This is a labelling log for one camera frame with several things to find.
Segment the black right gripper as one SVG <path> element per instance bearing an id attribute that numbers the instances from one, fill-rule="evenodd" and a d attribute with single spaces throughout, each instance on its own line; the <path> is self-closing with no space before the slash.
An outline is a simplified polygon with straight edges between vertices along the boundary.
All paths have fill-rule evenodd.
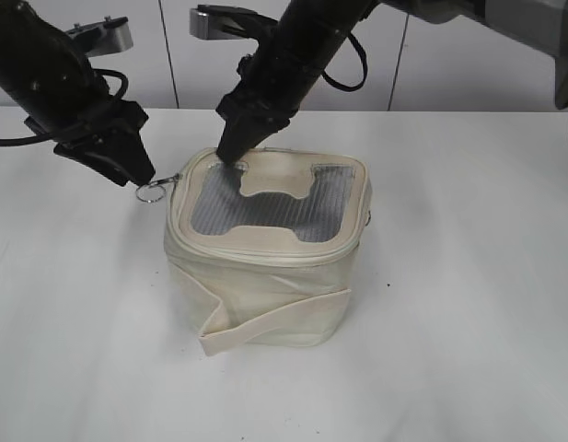
<path id="1" fill-rule="evenodd" d="M 267 90 L 250 82 L 253 63 L 251 54 L 240 59 L 237 67 L 240 80 L 216 107 L 216 112 L 226 122 L 216 150 L 222 161 L 240 160 L 261 142 L 285 129 L 299 110 L 298 104 L 290 105 L 270 96 L 271 92 L 280 91 L 278 81 Z"/>

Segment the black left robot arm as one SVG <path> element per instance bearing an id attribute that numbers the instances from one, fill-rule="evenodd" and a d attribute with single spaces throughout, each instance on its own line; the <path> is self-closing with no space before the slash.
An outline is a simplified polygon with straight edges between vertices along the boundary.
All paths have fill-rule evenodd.
<path id="1" fill-rule="evenodd" d="M 27 1 L 0 1 L 0 88 L 27 114 L 28 137 L 0 147 L 52 141 L 54 152 L 119 186 L 147 184 L 156 171 L 140 131 L 148 116 L 125 99 L 128 77 L 90 58 L 133 47 L 127 17 L 62 31 Z"/>

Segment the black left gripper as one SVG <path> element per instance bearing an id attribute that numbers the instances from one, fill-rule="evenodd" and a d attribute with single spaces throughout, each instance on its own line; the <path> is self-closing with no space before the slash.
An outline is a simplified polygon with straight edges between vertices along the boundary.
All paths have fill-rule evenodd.
<path id="1" fill-rule="evenodd" d="M 32 117 L 25 124 L 34 132 L 32 141 L 54 142 L 55 155 L 123 187 L 149 182 L 156 174 L 140 135 L 147 120 L 140 104 L 120 99 L 89 108 L 69 126 L 57 130 L 46 131 Z"/>

